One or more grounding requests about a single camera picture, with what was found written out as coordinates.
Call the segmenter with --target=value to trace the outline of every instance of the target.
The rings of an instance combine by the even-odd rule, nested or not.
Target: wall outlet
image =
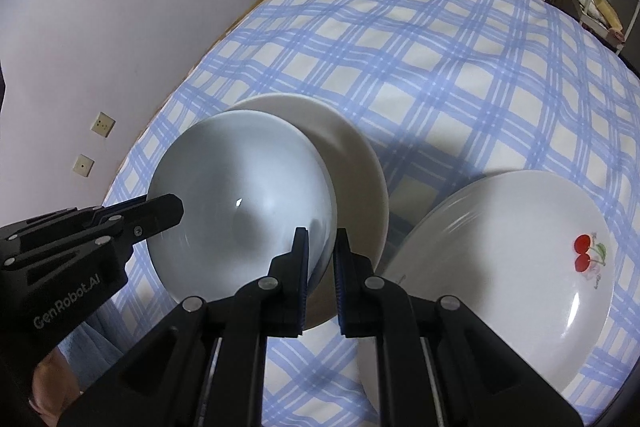
[[[78,156],[76,164],[74,165],[74,172],[86,178],[93,166],[94,161],[91,158],[87,158],[84,154],[81,154]]]
[[[91,130],[100,136],[104,136],[107,138],[111,129],[113,129],[113,124],[116,121],[113,120],[110,116],[107,116],[103,112],[98,115],[98,118],[95,119],[94,125],[91,127]]]

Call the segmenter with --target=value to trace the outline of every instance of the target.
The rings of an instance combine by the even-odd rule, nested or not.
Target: screw
[[[380,290],[385,285],[385,280],[382,277],[372,275],[364,280],[364,285],[370,290]]]
[[[258,280],[258,286],[260,286],[260,289],[262,290],[273,290],[278,286],[278,284],[278,280],[275,277],[267,276]]]
[[[440,299],[440,305],[450,312],[456,311],[460,308],[460,301],[457,297],[453,295],[445,295],[442,299]]]
[[[187,297],[182,301],[182,308],[187,312],[196,312],[202,308],[202,299],[200,297]]]

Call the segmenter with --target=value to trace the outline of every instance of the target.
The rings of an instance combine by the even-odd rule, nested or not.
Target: white plate
[[[162,156],[150,198],[175,194],[179,225],[147,240],[169,294],[229,297],[309,231],[310,289],[334,249],[337,204],[322,158],[290,123],[259,111],[224,112],[190,127]]]
[[[334,108],[300,94],[262,94],[230,110],[268,112],[300,129],[318,149],[331,176],[338,207],[338,227],[349,234],[351,250],[378,265],[386,241],[389,202],[385,177],[369,141]],[[306,302],[305,329],[334,317],[333,263]]]
[[[583,263],[575,251],[578,236],[592,233],[588,254],[602,261],[602,245],[604,266]],[[609,314],[613,261],[607,224],[580,187],[550,172],[518,171],[444,201],[407,236],[383,277],[421,298],[458,296],[561,392]],[[372,345],[361,343],[358,365],[376,405]]]

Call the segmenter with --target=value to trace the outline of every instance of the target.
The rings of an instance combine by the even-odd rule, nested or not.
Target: green leaf print
[[[596,248],[598,249],[598,253],[600,254],[600,257],[602,257],[602,260],[604,261],[607,258],[607,249],[602,243],[598,243],[596,245]]]

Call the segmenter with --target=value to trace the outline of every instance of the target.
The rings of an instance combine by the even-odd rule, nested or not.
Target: plate rim
[[[604,215],[602,214],[602,211],[600,210],[600,208],[597,206],[596,202],[593,201],[593,199],[591,199],[590,195],[588,192],[586,192],[584,190],[583,187],[580,187],[580,185],[576,184],[574,181],[572,181],[571,179],[565,178],[564,176],[561,176],[560,174],[557,174],[556,172],[551,172],[551,171],[545,171],[545,170],[541,170],[541,169],[519,169],[519,170],[512,170],[512,171],[507,171],[507,172],[496,172],[495,174],[488,174],[483,176],[480,179],[474,180],[473,182],[469,183],[468,185],[465,185],[462,188],[459,188],[459,190],[456,190],[455,192],[453,192],[452,194],[450,194],[449,196],[447,196],[447,198],[445,198],[444,200],[442,200],[439,204],[437,204],[434,208],[432,208],[413,228],[412,230],[407,234],[407,236],[402,240],[402,243],[400,244],[396,255],[393,257],[393,259],[391,261],[389,261],[389,263],[386,265],[385,269],[382,271],[382,273],[380,274],[382,277],[385,277],[385,274],[388,273],[389,268],[391,267],[392,263],[396,260],[396,258],[398,257],[399,253],[401,253],[402,248],[404,248],[407,244],[407,242],[414,236],[415,233],[417,233],[418,229],[420,229],[424,222],[431,216],[433,216],[434,213],[442,211],[444,208],[446,208],[449,204],[452,203],[452,200],[455,198],[459,198],[461,195],[465,195],[466,193],[468,193],[469,190],[472,190],[474,187],[476,187],[478,184],[482,184],[482,182],[487,182],[488,180],[494,180],[495,178],[502,178],[502,177],[514,177],[514,176],[530,176],[533,173],[535,173],[535,175],[550,175],[550,176],[554,176],[556,178],[558,178],[559,180],[561,180],[562,182],[569,182],[572,185],[574,185],[575,187],[579,188],[591,201],[591,203],[594,204],[594,206],[596,207],[598,213],[600,214],[605,226],[606,226],[606,232],[607,232],[607,244],[611,247],[611,262],[612,262],[612,275],[611,275],[611,289],[610,289],[610,293],[608,296],[608,305],[607,305],[607,313],[604,316],[604,320],[602,322],[602,325],[600,327],[600,331],[598,332],[598,337],[596,339],[596,342],[593,344],[593,346],[591,347],[591,350],[587,353],[587,355],[585,356],[584,361],[582,362],[581,367],[584,367],[585,362],[588,360],[589,355],[593,352],[593,349],[598,345],[598,341],[600,340],[600,336],[602,335],[602,332],[604,331],[604,328],[606,326],[606,320],[609,317],[609,313],[610,313],[610,309],[612,306],[612,300],[613,300],[613,293],[614,293],[614,288],[615,288],[615,283],[616,283],[616,279],[615,279],[615,267],[616,267],[616,258],[618,256],[618,247],[617,247],[617,243],[613,241],[612,238],[612,232],[611,229],[609,227],[609,224],[607,223],[606,218],[604,217]],[[370,339],[359,339],[358,340],[358,347],[356,350],[356,360],[360,360],[359,359],[359,355],[361,353],[361,351],[364,349],[363,345],[364,342],[370,341]],[[576,372],[576,375],[574,375],[572,377],[572,379],[564,386],[564,388],[562,390],[557,390],[559,393],[564,393],[564,391],[571,386],[572,381],[575,380],[575,377],[577,375],[579,375],[580,373],[580,368],[578,369],[578,371]],[[363,388],[366,390],[368,386],[364,385],[364,382],[361,380],[362,384],[363,384]]]
[[[363,143],[363,145],[366,147],[367,153],[369,153],[369,156],[375,160],[375,161],[372,162],[372,164],[374,165],[375,170],[376,170],[376,177],[378,178],[379,186],[380,187],[384,187],[384,190],[382,190],[383,208],[381,209],[381,211],[382,211],[382,216],[384,216],[385,226],[384,226],[384,229],[383,229],[383,233],[381,235],[385,238],[385,245],[386,245],[386,238],[388,236],[388,229],[389,229],[389,191],[388,191],[388,186],[386,185],[385,173],[384,173],[384,171],[382,169],[382,165],[380,164],[380,158],[378,158],[378,155],[376,154],[376,152],[374,151],[373,147],[371,146],[371,144],[369,142],[369,138],[367,138],[366,134],[364,134],[343,113],[341,113],[339,110],[337,110],[335,107],[331,106],[330,104],[326,103],[324,100],[320,100],[320,99],[315,98],[314,96],[311,96],[309,94],[303,94],[303,93],[298,93],[298,92],[265,92],[265,93],[258,93],[258,94],[252,95],[252,96],[248,96],[247,98],[243,98],[242,100],[238,100],[233,105],[230,105],[229,107],[227,107],[224,110],[224,112],[230,111],[230,110],[241,110],[241,108],[236,108],[236,107],[238,105],[241,105],[242,103],[245,103],[245,102],[252,102],[254,100],[264,99],[264,98],[291,98],[291,99],[303,100],[304,102],[314,103],[314,104],[318,105],[319,107],[322,107],[323,109],[328,110],[329,112],[334,114],[336,117],[338,117],[339,120],[341,120],[352,131],[354,131],[355,134],[358,135],[358,138]],[[375,270],[376,267],[378,266],[378,264],[380,263],[380,259],[382,258],[382,252],[383,252],[383,249],[384,249],[385,245],[382,245],[382,249],[380,250],[380,253],[377,254],[377,259],[375,260],[375,263],[372,263],[373,270]]]

